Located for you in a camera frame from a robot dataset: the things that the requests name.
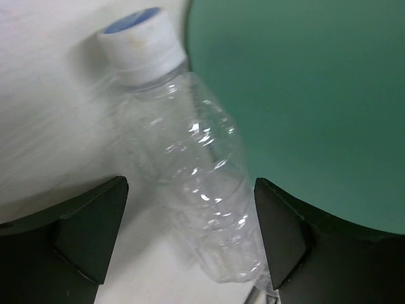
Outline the clear bottle white cap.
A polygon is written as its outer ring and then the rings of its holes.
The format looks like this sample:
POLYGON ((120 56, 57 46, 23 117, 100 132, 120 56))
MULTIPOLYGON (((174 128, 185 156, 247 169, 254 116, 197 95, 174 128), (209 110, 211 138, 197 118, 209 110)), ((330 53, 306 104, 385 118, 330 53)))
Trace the clear bottle white cap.
POLYGON ((190 70, 167 11, 124 16, 97 38, 117 76, 124 147, 202 270, 219 283, 259 279, 266 256, 237 126, 190 70))

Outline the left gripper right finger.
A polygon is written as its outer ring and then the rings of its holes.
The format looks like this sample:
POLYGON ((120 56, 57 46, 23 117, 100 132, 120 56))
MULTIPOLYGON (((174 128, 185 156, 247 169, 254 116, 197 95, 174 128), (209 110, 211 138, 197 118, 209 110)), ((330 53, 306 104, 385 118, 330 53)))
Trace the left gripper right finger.
POLYGON ((403 303, 404 236, 354 224, 264 178, 254 197, 282 303, 403 303))

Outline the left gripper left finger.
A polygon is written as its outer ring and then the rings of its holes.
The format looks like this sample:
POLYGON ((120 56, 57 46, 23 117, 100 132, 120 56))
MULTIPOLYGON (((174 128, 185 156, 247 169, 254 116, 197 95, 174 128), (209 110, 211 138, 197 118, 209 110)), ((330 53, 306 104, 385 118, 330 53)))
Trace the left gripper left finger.
POLYGON ((1 303, 94 303, 127 197, 127 179, 116 176, 1 224, 1 303))

